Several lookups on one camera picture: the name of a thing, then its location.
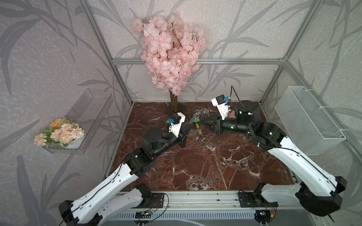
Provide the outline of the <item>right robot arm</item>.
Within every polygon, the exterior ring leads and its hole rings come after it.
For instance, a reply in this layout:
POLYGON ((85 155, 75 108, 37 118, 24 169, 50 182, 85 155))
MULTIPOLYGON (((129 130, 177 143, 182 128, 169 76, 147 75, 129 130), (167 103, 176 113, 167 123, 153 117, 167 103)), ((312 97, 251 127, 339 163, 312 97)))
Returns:
POLYGON ((347 180, 335 177, 323 170, 304 154, 290 137, 276 124, 261 119, 259 104, 244 100, 236 104, 234 117, 231 100, 223 95, 211 100, 219 115, 201 120, 212 133, 224 132, 245 134, 251 142, 284 163, 300 179, 293 185, 272 185, 260 183, 253 192, 243 196, 256 207, 269 204, 300 204, 305 210, 319 217, 325 217, 340 210, 343 198, 340 193, 347 187, 347 180))

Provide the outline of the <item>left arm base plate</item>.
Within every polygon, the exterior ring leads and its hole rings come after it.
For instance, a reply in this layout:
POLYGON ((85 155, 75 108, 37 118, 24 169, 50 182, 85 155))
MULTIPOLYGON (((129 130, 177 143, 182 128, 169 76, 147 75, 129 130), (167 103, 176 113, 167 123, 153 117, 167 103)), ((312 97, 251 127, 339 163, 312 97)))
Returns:
POLYGON ((136 206, 132 207, 132 209, 157 209, 163 208, 165 201, 164 193, 151 193, 151 195, 147 196, 142 202, 136 206))

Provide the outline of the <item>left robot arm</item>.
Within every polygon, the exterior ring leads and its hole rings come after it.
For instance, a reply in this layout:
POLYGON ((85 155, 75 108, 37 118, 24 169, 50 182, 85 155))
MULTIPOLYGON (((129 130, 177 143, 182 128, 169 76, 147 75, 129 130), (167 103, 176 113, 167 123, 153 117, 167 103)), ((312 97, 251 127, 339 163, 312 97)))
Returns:
POLYGON ((60 204, 62 222, 67 226, 101 226, 115 215, 150 200, 152 193, 145 184, 125 195, 117 194, 153 168, 157 158, 170 148, 186 146, 195 118, 189 122, 185 118, 182 113, 173 114, 168 120, 168 133, 159 128, 148 129, 140 139, 140 147, 128 154, 110 176, 79 199, 60 204))

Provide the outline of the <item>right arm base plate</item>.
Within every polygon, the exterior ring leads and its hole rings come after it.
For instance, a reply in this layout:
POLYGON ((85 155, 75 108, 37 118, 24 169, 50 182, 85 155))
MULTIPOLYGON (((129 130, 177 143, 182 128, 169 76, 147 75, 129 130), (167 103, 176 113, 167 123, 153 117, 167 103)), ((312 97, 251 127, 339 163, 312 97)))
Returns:
POLYGON ((279 206, 277 202, 266 201, 259 193, 243 190, 239 190, 238 199, 242 208, 277 208, 279 206))

